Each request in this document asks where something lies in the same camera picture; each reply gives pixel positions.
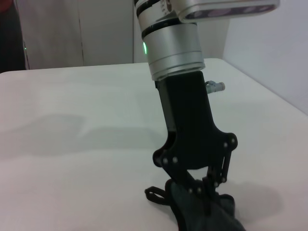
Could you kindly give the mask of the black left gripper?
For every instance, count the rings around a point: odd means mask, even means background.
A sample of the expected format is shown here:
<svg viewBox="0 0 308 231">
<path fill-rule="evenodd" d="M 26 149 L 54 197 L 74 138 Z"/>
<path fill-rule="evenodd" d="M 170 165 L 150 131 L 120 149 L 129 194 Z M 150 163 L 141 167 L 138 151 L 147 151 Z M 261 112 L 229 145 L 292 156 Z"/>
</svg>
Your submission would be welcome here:
<svg viewBox="0 0 308 231">
<path fill-rule="evenodd" d="M 167 126 L 167 141 L 153 154 L 154 164 L 188 193 L 201 200 L 216 195 L 227 181 L 231 153 L 237 147 L 233 133 L 219 130 L 213 120 L 204 76 L 201 71 L 156 81 Z M 163 159 L 175 165 L 163 165 Z M 208 167 L 202 180 L 189 171 Z"/>
</svg>

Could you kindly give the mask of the dark rag with loop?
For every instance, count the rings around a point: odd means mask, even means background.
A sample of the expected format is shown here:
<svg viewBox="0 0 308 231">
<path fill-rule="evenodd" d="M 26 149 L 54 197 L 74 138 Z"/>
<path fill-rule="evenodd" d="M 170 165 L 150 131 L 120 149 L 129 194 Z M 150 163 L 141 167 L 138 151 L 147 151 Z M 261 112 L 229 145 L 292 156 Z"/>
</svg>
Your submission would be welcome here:
<svg viewBox="0 0 308 231">
<path fill-rule="evenodd" d="M 150 202 L 171 208 L 179 231 L 246 231 L 235 217 L 235 200 L 229 194 L 215 193 L 203 202 L 172 179 L 163 190 L 151 186 L 144 192 Z"/>
</svg>

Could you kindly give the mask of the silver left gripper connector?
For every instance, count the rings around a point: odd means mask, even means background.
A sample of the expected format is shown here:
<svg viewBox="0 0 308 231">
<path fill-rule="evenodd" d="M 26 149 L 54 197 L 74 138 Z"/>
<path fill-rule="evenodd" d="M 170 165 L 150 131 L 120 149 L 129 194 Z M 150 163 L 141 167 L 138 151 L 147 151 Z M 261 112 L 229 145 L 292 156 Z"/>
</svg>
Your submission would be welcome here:
<svg viewBox="0 0 308 231">
<path fill-rule="evenodd" d="M 211 94 L 214 92 L 224 91 L 225 84 L 223 82 L 216 83 L 214 81 L 207 81 L 205 83 L 205 88 L 206 88 L 207 94 Z"/>
</svg>

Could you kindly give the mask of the dark red background object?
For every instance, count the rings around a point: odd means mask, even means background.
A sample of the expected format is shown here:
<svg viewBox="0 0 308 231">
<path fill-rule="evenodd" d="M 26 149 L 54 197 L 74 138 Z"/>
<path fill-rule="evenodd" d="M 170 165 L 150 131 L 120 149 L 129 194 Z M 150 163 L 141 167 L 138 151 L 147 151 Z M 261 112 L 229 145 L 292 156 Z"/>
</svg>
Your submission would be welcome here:
<svg viewBox="0 0 308 231">
<path fill-rule="evenodd" d="M 26 69 L 20 17 L 13 0 L 0 0 L 0 73 Z"/>
</svg>

